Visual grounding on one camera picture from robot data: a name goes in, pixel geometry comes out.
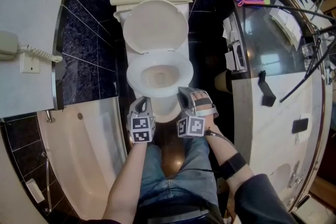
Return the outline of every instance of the toilet bowl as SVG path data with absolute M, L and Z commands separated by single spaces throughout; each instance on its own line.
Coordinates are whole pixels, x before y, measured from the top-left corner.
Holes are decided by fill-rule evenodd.
M 151 98 L 157 122 L 181 112 L 176 94 L 189 85 L 193 66 L 188 55 L 188 3 L 146 0 L 118 7 L 129 67 L 127 81 L 135 96 Z

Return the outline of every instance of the bathtub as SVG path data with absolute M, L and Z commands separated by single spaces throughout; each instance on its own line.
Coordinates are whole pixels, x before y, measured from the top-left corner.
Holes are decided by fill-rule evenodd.
M 85 102 L 52 111 L 47 123 L 37 113 L 51 166 L 81 219 L 101 219 L 111 186 L 127 153 L 118 98 Z

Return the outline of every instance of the jeans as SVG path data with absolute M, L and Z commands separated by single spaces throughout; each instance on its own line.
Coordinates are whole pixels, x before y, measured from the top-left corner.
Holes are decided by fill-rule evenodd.
M 184 138 L 185 161 L 180 171 L 189 168 L 211 169 L 209 146 L 204 137 Z M 161 169 L 161 150 L 148 145 L 142 172 L 139 207 L 181 197 L 190 193 L 218 206 L 216 180 L 213 173 L 187 170 L 171 179 Z

